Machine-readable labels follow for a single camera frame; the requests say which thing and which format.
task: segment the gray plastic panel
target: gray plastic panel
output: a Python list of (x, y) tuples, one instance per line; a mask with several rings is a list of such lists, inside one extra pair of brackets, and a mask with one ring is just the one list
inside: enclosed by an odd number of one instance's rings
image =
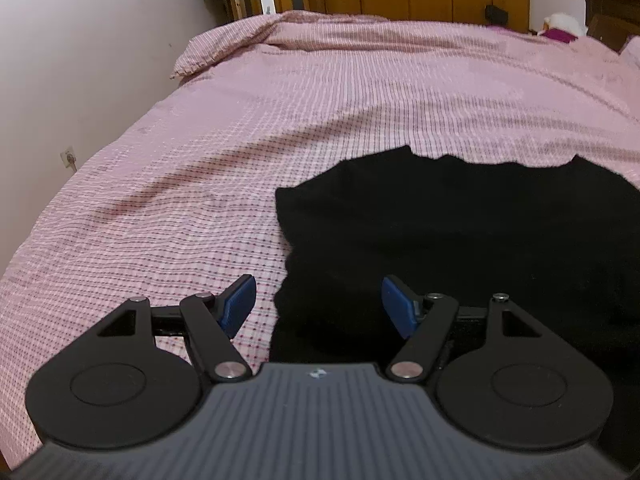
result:
[(20, 480), (622, 480), (587, 444), (553, 454), (485, 446), (449, 425), (418, 386), (372, 365), (265, 364), (215, 387), (196, 415), (118, 452), (44, 445)]

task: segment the purple cloth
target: purple cloth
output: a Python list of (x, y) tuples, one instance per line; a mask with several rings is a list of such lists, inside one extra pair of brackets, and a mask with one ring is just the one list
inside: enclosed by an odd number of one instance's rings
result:
[(571, 43), (578, 39), (577, 36), (574, 36), (571, 33), (565, 32), (564, 30), (560, 30), (559, 28), (550, 28), (541, 36), (545, 38), (549, 38), (550, 40), (562, 41), (563, 43)]

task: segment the bed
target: bed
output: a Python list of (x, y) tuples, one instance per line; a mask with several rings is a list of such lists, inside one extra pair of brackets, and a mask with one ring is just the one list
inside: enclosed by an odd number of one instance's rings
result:
[[(292, 11), (188, 45), (184, 83), (92, 157), (38, 218), (0, 282), (0, 449), (39, 440), (31, 374), (131, 296), (175, 304), (258, 283), (234, 344), (268, 359), (288, 247), (274, 190), (408, 144), (469, 162), (552, 166), (576, 153), (640, 187), (640, 69), (593, 38)], [(177, 340), (158, 346), (186, 357)]]

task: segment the electrical outlet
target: electrical outlet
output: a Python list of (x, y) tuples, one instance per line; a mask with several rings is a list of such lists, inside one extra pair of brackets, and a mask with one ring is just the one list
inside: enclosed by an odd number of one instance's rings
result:
[(76, 160), (76, 154), (74, 153), (74, 147), (69, 146), (64, 152), (60, 152), (60, 158), (62, 162), (65, 163), (65, 168), (71, 166), (71, 162), (69, 161), (67, 155), (71, 154), (73, 156), (73, 160)]

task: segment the white plush toy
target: white plush toy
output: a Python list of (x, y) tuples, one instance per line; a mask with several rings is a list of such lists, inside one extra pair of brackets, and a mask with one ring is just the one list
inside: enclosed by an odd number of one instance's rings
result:
[(580, 22), (573, 16), (569, 16), (564, 12), (556, 12), (548, 18), (545, 18), (545, 25), (543, 26), (543, 29), (538, 33), (538, 35), (543, 34), (550, 28), (558, 28), (559, 30), (564, 30), (569, 34), (577, 36), (578, 38), (580, 38), (580, 36), (586, 35), (586, 31), (580, 24)]

